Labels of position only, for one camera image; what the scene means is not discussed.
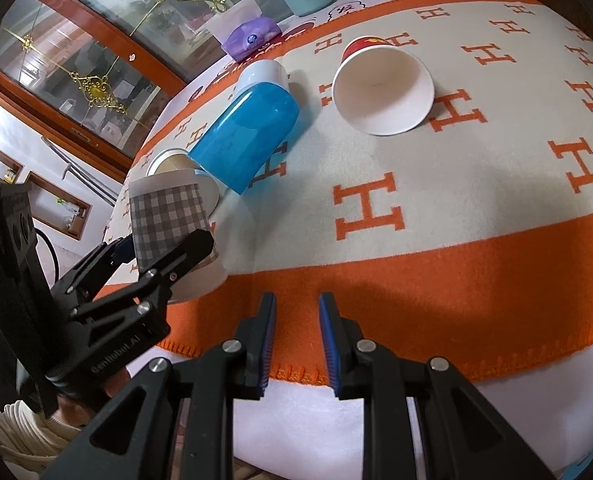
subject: white paper cup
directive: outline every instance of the white paper cup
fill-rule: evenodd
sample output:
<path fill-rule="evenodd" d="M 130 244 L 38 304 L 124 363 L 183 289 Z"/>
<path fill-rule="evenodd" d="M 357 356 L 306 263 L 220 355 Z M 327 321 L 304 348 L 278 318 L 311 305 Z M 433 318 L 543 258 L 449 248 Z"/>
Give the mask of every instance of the white paper cup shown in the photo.
<path fill-rule="evenodd" d="M 206 209 L 208 217 L 216 209 L 220 195 L 218 186 L 214 179 L 203 171 L 199 165 L 188 156 L 188 151 L 183 148 L 170 148 L 159 153 L 159 155 L 152 161 L 150 168 L 147 170 L 148 175 L 166 173 L 167 171 L 176 170 L 195 170 L 198 178 L 198 185 L 201 190 L 201 197 L 203 198 L 203 206 Z"/>
<path fill-rule="evenodd" d="M 259 59 L 247 65 L 241 72 L 234 91 L 234 99 L 247 88 L 264 82 L 274 83 L 289 92 L 286 68 L 273 59 Z"/>
<path fill-rule="evenodd" d="M 332 82 L 340 115 L 357 130 L 377 136 L 407 132 L 434 104 L 434 82 L 416 56 L 376 36 L 352 41 Z"/>
<path fill-rule="evenodd" d="M 130 182 L 132 238 L 139 272 L 178 246 L 191 232 L 209 230 L 198 177 L 190 168 Z M 214 245 L 208 257 L 172 285 L 169 303 L 196 300 L 218 288 L 227 276 Z"/>

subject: orange stripe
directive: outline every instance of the orange stripe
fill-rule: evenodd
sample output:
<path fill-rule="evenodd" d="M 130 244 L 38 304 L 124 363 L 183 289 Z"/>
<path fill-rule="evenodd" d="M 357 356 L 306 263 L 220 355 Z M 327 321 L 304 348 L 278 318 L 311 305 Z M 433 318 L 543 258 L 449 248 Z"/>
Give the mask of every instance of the orange stripe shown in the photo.
<path fill-rule="evenodd" d="M 365 336 L 402 357 L 444 355 L 470 380 L 511 374 L 593 344 L 593 214 L 422 253 L 231 276 L 169 307 L 172 334 L 160 346 L 200 354 L 231 337 L 264 290 L 278 303 L 272 377 L 326 382 L 325 290 Z"/>
<path fill-rule="evenodd" d="M 390 2 L 385 2 L 374 7 L 366 7 L 362 10 L 357 10 L 356 12 L 351 12 L 350 14 L 346 14 L 345 16 L 341 16 L 336 20 L 332 20 L 331 22 L 323 23 L 313 29 L 299 34 L 294 38 L 287 40 L 285 43 L 281 43 L 278 46 L 272 48 L 271 50 L 267 51 L 264 54 L 261 54 L 258 57 L 252 57 L 251 59 L 245 61 L 241 65 L 238 65 L 233 72 L 226 75 L 216 84 L 211 84 L 206 91 L 204 91 L 201 95 L 197 96 L 193 99 L 189 104 L 187 104 L 178 114 L 174 116 L 167 124 L 165 124 L 160 131 L 158 131 L 150 140 L 145 142 L 141 150 L 136 154 L 136 158 L 134 159 L 134 163 L 132 167 L 136 165 L 139 159 L 148 153 L 158 142 L 164 139 L 176 126 L 198 110 L 201 106 L 203 106 L 208 101 L 212 100 L 218 94 L 220 94 L 225 89 L 229 88 L 231 85 L 235 84 L 238 80 L 238 73 L 241 69 L 243 69 L 249 63 L 259 60 L 259 59 L 275 59 L 276 57 L 284 56 L 291 50 L 295 48 L 299 48 L 301 46 L 305 46 L 308 43 L 312 43 L 313 41 L 319 40 L 324 36 L 328 36 L 334 32 L 338 32 L 344 28 L 351 27 L 352 25 L 356 25 L 357 23 L 368 22 L 369 20 L 374 20 L 375 18 L 380 18 L 381 16 L 386 16 L 387 14 L 391 14 L 393 12 L 399 12 L 400 10 L 409 10 L 409 9 L 417 9 L 419 7 L 430 7 L 442 4 L 458 4 L 458 3 L 465 3 L 465 2 L 519 2 L 523 4 L 534 4 L 534 5 L 542 5 L 537 0 L 392 0 Z"/>

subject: cream knit sleeve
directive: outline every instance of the cream knit sleeve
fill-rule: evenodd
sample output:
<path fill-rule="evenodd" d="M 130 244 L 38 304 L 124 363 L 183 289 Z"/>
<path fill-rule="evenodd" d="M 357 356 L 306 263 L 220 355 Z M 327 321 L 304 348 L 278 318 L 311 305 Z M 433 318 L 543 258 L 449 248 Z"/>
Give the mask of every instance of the cream knit sleeve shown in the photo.
<path fill-rule="evenodd" d="M 54 418 L 45 420 L 22 400 L 0 412 L 0 456 L 35 472 L 41 472 L 81 430 Z"/>

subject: blue cup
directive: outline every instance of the blue cup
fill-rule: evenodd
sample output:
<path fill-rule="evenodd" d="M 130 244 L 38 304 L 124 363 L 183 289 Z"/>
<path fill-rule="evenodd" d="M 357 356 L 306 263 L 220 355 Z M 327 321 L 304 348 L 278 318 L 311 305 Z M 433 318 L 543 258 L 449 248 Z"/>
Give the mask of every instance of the blue cup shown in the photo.
<path fill-rule="evenodd" d="M 286 88 L 267 81 L 247 86 L 195 144 L 190 157 L 241 194 L 294 128 L 298 114 Z"/>

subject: person's hand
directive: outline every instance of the person's hand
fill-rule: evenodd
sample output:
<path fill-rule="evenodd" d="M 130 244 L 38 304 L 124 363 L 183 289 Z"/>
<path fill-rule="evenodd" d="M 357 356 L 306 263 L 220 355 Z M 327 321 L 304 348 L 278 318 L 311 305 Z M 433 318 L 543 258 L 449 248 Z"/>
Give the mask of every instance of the person's hand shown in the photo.
<path fill-rule="evenodd" d="M 130 381 L 130 374 L 126 368 L 123 368 L 114 376 L 110 377 L 103 385 L 103 390 L 110 397 L 114 397 L 121 391 L 121 388 Z M 70 426 L 82 426 L 89 422 L 94 416 L 94 412 L 80 402 L 65 396 L 58 396 L 58 409 L 52 415 L 55 420 L 64 422 Z"/>

